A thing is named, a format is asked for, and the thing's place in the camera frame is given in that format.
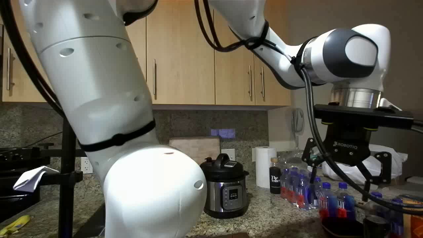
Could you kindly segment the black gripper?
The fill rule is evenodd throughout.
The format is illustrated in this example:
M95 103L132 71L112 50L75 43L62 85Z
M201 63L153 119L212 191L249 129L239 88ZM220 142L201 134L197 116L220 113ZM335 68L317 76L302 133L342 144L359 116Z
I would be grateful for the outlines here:
M407 111L382 108L354 108L334 104L317 104L314 116L327 125L323 148L334 161L355 165L370 156L370 137L379 126L412 129L421 121ZM372 157L379 162L378 174L368 173L370 183L391 182L391 154L376 152ZM309 137L302 149L301 160L310 166L321 162L316 141Z

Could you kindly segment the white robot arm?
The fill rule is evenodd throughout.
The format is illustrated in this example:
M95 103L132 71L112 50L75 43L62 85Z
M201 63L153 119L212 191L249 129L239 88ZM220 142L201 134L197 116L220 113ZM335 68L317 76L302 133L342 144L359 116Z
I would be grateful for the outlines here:
M64 119L100 178L104 238L185 238L206 202L206 178L183 152L156 137L152 97L127 27L158 0L18 0L41 64ZM379 95L390 56L390 31L379 23L335 27L301 44L285 43L264 17L265 0L199 0L226 19L286 88L330 83L333 103L310 105L327 123L317 146L339 157L347 129L419 128L419 120L376 99L349 104L349 91Z

